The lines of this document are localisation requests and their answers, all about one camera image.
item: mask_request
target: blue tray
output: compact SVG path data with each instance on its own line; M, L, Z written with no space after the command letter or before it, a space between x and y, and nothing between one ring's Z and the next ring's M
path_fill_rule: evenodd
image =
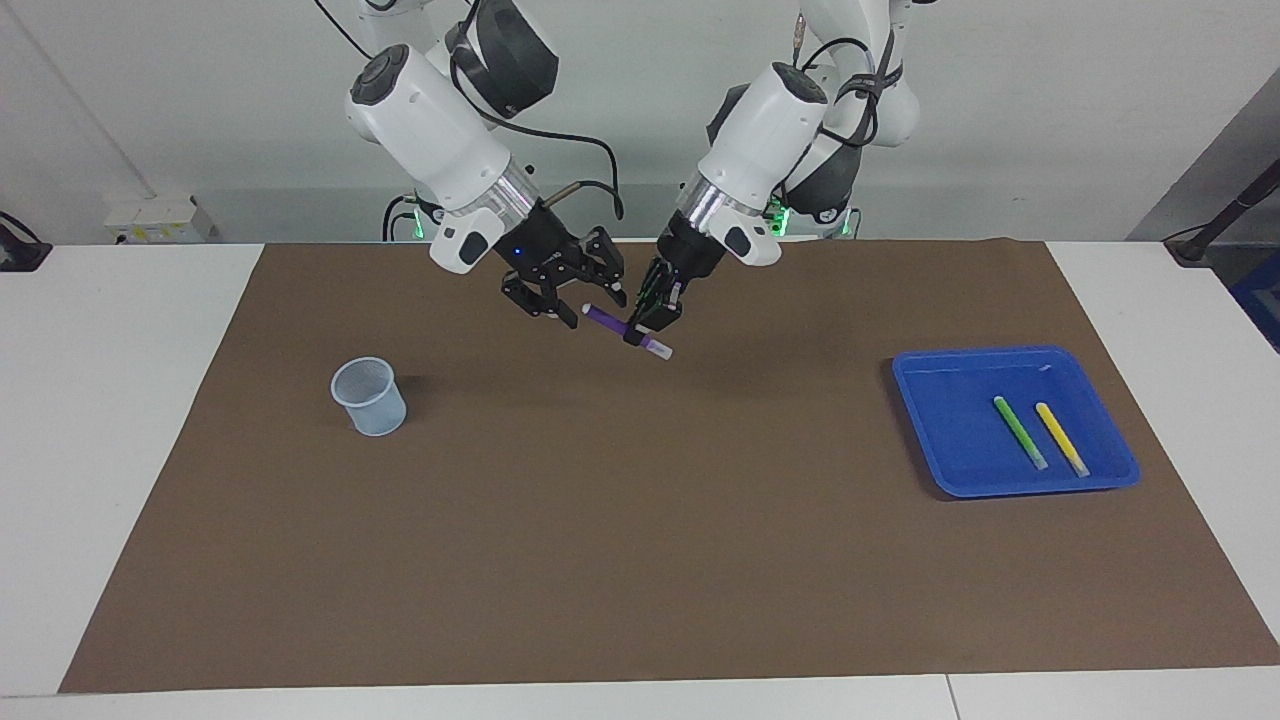
M1138 461L1084 369L1061 347L906 352L893 360L908 413L938 486L955 497L1128 487ZM996 411L1002 395L1048 461L1037 470ZM1075 477L1036 414L1047 402L1092 473Z

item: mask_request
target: wall socket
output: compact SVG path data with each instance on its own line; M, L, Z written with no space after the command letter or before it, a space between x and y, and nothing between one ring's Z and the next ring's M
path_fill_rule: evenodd
M189 195L118 202L105 225L116 245L191 245L218 234L212 219Z

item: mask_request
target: brown table surface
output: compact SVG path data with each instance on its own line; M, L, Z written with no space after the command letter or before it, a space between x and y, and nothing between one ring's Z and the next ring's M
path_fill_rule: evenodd
M500 273L268 247L61 691L1280 662L1042 245L726 260L671 363L524 316ZM950 500L891 359L1044 343L1142 482ZM380 439L328 397L367 354L410 406Z

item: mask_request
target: purple marker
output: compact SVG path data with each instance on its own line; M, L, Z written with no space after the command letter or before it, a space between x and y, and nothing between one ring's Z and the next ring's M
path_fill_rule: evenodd
M626 323L614 318L613 315L609 315L608 313L600 310L599 307L591 305L590 302L582 306L582 314L595 320L596 323L600 323L605 328L609 328L621 337L625 337L627 334ZM653 337L652 334L644 336L644 340L640 341L640 347L648 350L649 352L653 352L654 355L662 357L663 360L671 360L672 350L666 345L658 342L658 338Z

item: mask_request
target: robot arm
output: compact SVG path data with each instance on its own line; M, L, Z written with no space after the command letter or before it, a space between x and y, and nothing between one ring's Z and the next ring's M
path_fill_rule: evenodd
M916 0L916 3L933 0ZM640 345L682 313L689 283L710 275L726 249L769 265L781 247L762 211L777 193L792 210L831 223L849 206L861 149L897 146L920 105L902 81L911 0L800 0L809 29L835 67L776 64L751 86L730 90L708 127L712 151L686 186L636 297L627 342ZM804 24L797 26L797 45ZM812 92L795 92L800 76ZM801 73L812 73L804 76ZM778 91L781 86L791 92ZM818 127L810 124L820 114Z
M428 55L439 36L426 15L426 6L434 0L352 0L356 5L356 27L365 47L383 50L393 45L408 45Z
M408 4L421 10L426 3ZM389 12L381 8L370 9ZM381 28L392 26L364 27L389 33ZM472 106L511 118L550 95L558 58L538 29L513 0L475 0L429 55L407 44L387 47L356 78L346 108L356 132L387 149L444 209L431 259L466 274L495 250L512 268L503 292L527 314L571 328L577 316L557 292L568 282L598 284L623 306L622 256L604 229L570 234Z
M785 63L730 91L730 101L708 128L712 150L658 237L658 256L623 340L639 346L648 333L676 322L689 283L710 275L726 251L748 265L772 265L781 258L763 213L813 142L826 108L822 88Z
M911 0L800 0L835 67L813 65L831 108L813 147L783 183L792 210L831 223L849 206L863 147L896 147L915 129L920 104L902 79Z

